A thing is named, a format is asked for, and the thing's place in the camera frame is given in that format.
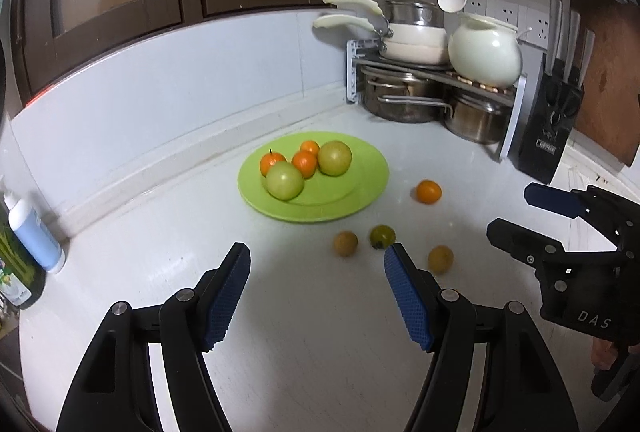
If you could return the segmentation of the person's hand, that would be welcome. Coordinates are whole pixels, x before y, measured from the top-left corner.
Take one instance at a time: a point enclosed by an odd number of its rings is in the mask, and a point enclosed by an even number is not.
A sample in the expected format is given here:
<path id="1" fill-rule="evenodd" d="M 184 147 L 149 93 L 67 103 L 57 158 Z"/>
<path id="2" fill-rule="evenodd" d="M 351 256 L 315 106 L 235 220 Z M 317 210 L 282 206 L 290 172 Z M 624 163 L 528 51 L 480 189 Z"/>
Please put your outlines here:
<path id="1" fill-rule="evenodd" d="M 617 350 L 612 342 L 594 338 L 590 358 L 597 369 L 608 370 L 617 360 Z"/>

